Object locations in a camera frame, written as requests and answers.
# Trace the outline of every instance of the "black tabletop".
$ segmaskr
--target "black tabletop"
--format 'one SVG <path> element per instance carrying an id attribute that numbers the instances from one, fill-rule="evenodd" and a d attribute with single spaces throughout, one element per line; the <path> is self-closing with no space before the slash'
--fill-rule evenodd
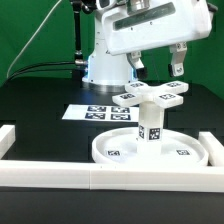
<path id="1" fill-rule="evenodd" d="M 16 125 L 3 159 L 93 162 L 92 140 L 137 123 L 62 120 L 69 104 L 114 105 L 112 93 L 80 88 L 70 79 L 18 78 L 0 88 L 0 126 Z M 224 144 L 224 101 L 191 84 L 184 104 L 165 113 L 164 127 L 211 131 Z M 222 223 L 224 194 L 0 188 L 1 223 Z"/>

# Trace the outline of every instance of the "white frame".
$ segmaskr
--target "white frame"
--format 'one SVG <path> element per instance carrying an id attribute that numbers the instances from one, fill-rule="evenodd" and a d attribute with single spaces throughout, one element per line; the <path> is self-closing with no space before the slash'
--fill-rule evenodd
<path id="1" fill-rule="evenodd" d="M 0 129 L 1 158 L 15 141 L 15 126 Z M 0 161 L 0 186 L 144 191 L 224 192 L 224 147 L 210 132 L 200 143 L 213 166 L 143 168 L 96 163 Z"/>

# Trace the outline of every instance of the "black cable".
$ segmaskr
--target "black cable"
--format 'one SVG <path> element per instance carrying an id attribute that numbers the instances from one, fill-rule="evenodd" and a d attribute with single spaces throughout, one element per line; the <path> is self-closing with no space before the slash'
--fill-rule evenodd
<path id="1" fill-rule="evenodd" d="M 34 72 L 59 72 L 59 71 L 71 71 L 71 68 L 62 68 L 62 69 L 39 69 L 39 70 L 29 70 L 29 71 L 21 71 L 17 72 L 14 75 L 11 75 L 6 81 L 2 84 L 2 86 L 6 85 L 8 82 L 10 82 L 12 79 L 16 78 L 19 75 L 23 75 L 26 73 L 34 73 Z"/>
<path id="2" fill-rule="evenodd" d="M 33 68 L 38 68 L 38 67 L 44 67 L 44 66 L 55 66 L 55 65 L 75 65 L 75 62 L 73 62 L 73 61 L 42 62 L 42 63 L 37 63 L 37 64 L 29 65 L 29 66 L 23 67 L 21 69 L 18 69 L 13 74 L 15 74 L 17 72 L 26 71 L 28 69 L 33 69 Z"/>

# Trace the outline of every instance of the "qr-like marker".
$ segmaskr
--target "qr-like marker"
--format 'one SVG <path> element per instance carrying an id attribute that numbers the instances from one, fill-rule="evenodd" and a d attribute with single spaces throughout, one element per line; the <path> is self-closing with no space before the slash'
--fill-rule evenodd
<path id="1" fill-rule="evenodd" d="M 120 151 L 107 151 L 108 156 L 120 156 Z"/>
<path id="2" fill-rule="evenodd" d="M 160 139 L 160 128 L 150 129 L 149 140 L 158 140 L 158 139 Z"/>
<path id="3" fill-rule="evenodd" d="M 91 112 L 106 112 L 107 108 L 106 107 L 101 107 L 101 106 L 89 106 L 88 111 Z"/>
<path id="4" fill-rule="evenodd" d="M 139 137 L 143 138 L 145 137 L 145 128 L 139 125 Z"/>
<path id="5" fill-rule="evenodd" d="M 112 113 L 130 113 L 130 109 L 128 107 L 112 107 L 111 108 Z"/>
<path id="6" fill-rule="evenodd" d="M 180 156 L 188 156 L 188 155 L 190 155 L 190 153 L 187 150 L 177 150 L 177 153 Z"/>
<path id="7" fill-rule="evenodd" d="M 166 94 L 166 95 L 162 95 L 162 96 L 159 96 L 159 97 L 164 99 L 164 100 L 170 100 L 172 98 L 175 98 L 176 96 L 174 96 L 172 94 Z"/>
<path id="8" fill-rule="evenodd" d="M 178 83 L 178 82 L 171 82 L 171 83 L 168 83 L 168 84 L 166 84 L 166 85 L 169 86 L 169 87 L 181 86 L 181 84 Z"/>
<path id="9" fill-rule="evenodd" d="M 111 120 L 130 121 L 131 116 L 129 114 L 111 114 Z"/>
<path id="10" fill-rule="evenodd" d="M 135 96 L 132 94 L 125 94 L 125 95 L 121 95 L 120 97 L 124 100 L 127 100 L 127 99 L 133 98 Z"/>
<path id="11" fill-rule="evenodd" d="M 86 113 L 85 118 L 86 119 L 92 119 L 92 120 L 105 120 L 106 114 L 100 114 L 100 113 Z"/>
<path id="12" fill-rule="evenodd" d="M 143 86 L 143 84 L 142 83 L 133 83 L 133 84 L 131 84 L 131 86 L 134 88 L 137 88 L 137 87 Z"/>

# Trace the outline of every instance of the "green backdrop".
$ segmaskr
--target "green backdrop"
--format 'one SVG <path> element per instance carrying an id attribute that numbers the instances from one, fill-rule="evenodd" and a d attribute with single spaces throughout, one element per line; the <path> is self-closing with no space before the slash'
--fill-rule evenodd
<path id="1" fill-rule="evenodd" d="M 9 65 L 27 43 L 56 0 L 1 0 L 0 2 L 0 84 L 6 79 Z M 209 38 L 188 43 L 185 75 L 180 80 L 199 83 L 224 99 L 224 1 L 210 0 L 219 7 Z M 84 56 L 93 50 L 93 15 L 82 15 L 82 45 Z M 37 35 L 12 71 L 26 65 L 73 60 L 74 21 L 69 0 L 63 0 Z M 149 70 L 149 80 L 169 81 L 168 47 L 143 53 Z M 69 77 L 69 72 L 48 73 L 47 76 Z"/>

